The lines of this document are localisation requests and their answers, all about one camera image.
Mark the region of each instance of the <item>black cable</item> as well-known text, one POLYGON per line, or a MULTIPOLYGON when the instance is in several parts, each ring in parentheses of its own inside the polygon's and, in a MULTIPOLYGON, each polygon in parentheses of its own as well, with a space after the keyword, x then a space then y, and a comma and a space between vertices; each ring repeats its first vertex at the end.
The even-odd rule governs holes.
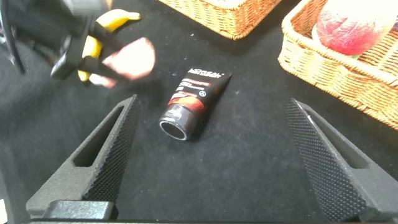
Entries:
POLYGON ((8 51, 10 52, 10 60, 17 67, 21 73, 25 73, 25 68, 22 65, 21 58, 15 45, 14 36, 12 35, 11 25, 8 22, 8 1, 0 0, 0 22, 2 26, 3 35, 6 38, 8 51))

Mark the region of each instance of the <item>red apple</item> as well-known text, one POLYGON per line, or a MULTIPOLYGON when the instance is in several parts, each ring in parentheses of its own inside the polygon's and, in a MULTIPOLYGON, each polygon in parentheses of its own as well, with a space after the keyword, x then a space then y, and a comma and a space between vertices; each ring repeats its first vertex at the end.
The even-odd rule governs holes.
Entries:
POLYGON ((319 41, 346 55, 361 54, 391 30, 396 0, 329 0, 317 22, 319 41))

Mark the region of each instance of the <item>textured gripper pad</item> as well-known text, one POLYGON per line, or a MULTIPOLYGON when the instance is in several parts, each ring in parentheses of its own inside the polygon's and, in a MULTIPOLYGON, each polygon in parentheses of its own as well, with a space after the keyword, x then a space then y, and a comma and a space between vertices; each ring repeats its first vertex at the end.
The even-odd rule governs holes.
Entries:
POLYGON ((90 180, 83 200, 115 202, 126 169, 133 136, 137 129, 139 110, 135 104, 127 105, 126 113, 119 121, 117 129, 111 133, 110 150, 103 157, 103 163, 96 170, 95 177, 90 180))
POLYGON ((26 209, 30 217, 41 217, 56 200, 115 202, 138 115, 135 95, 120 102, 29 199, 26 209))
POLYGON ((295 100, 290 101, 286 118, 326 218, 331 222, 339 222, 362 214, 367 208, 365 200, 295 100))

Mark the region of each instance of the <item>basket rim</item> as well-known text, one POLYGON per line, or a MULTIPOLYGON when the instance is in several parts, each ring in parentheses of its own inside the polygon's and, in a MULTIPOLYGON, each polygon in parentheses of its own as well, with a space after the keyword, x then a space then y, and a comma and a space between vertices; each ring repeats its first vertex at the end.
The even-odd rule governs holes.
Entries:
POLYGON ((350 58, 342 53, 339 53, 335 50, 329 49, 323 45, 317 45, 312 39, 299 34, 293 29, 292 19, 296 16, 300 11, 304 9, 304 7, 311 0, 301 0, 297 6, 295 6, 284 18, 282 21, 282 32, 284 35, 290 39, 293 39, 296 43, 305 46, 309 50, 315 51, 323 57, 332 59, 336 62, 341 63, 346 66, 349 70, 354 70, 359 72, 360 74, 367 75, 376 80, 384 82, 392 87, 398 86, 398 76, 395 76, 389 72, 384 72, 374 66, 367 65, 364 62, 359 60, 355 60, 350 58))
POLYGON ((253 0, 227 0, 227 1, 220 1, 220 0, 199 0, 201 2, 211 4, 214 7, 218 7, 220 9, 226 10, 238 10, 240 7, 245 4, 247 1, 253 0))

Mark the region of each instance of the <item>tube cap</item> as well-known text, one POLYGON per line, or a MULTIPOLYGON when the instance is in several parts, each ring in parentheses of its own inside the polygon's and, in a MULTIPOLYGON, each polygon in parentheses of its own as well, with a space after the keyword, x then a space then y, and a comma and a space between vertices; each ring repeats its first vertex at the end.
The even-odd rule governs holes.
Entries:
POLYGON ((195 113, 182 105, 171 104, 159 119, 162 130, 178 140, 188 140, 198 123, 195 113))

